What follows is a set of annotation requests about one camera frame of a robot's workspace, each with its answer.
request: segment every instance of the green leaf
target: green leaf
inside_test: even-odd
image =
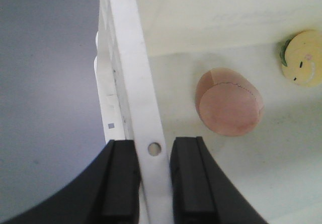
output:
[[[287,40],[285,44],[282,46],[281,52],[280,52],[280,58],[282,60],[282,64],[286,67],[287,67],[287,62],[285,60],[285,51],[290,42],[291,42],[291,39]]]

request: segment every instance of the white surface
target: white surface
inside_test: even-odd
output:
[[[272,43],[322,29],[322,0],[138,0],[149,55]]]
[[[238,190],[274,224],[294,218],[320,224],[322,211],[322,86],[289,82],[280,69],[280,45],[269,44],[151,57],[168,149],[176,136],[203,136]],[[214,67],[241,73],[262,94],[262,122],[241,137],[220,136],[198,117],[199,78]]]
[[[136,0],[100,0],[100,8],[96,74],[106,140],[115,137],[106,124],[116,119],[114,131],[123,129],[125,138],[135,141],[149,223],[171,224],[172,188],[167,147]],[[115,102],[105,100],[108,94],[113,95]],[[120,109],[121,114],[113,113],[111,105]],[[161,153],[154,157],[148,153],[148,146],[153,142],[162,147]]]

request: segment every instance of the white plastic strip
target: white plastic strip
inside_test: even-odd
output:
[[[111,107],[113,121],[122,116],[123,128],[114,128],[135,140],[149,223],[171,224],[169,160],[136,0],[100,0],[100,8],[96,75],[103,123],[112,119]],[[108,127],[104,131],[106,140],[112,138]],[[161,146],[157,156],[148,152],[153,142]]]

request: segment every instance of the small square mark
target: small square mark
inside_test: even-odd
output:
[[[115,127],[114,123],[109,123],[109,124],[108,124],[108,126],[109,126],[109,129],[111,129],[111,128],[114,128],[114,127]]]

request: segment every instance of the yellow fruit toy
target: yellow fruit toy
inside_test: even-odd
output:
[[[280,53],[286,78],[300,86],[322,82],[322,32],[305,31],[286,41]]]

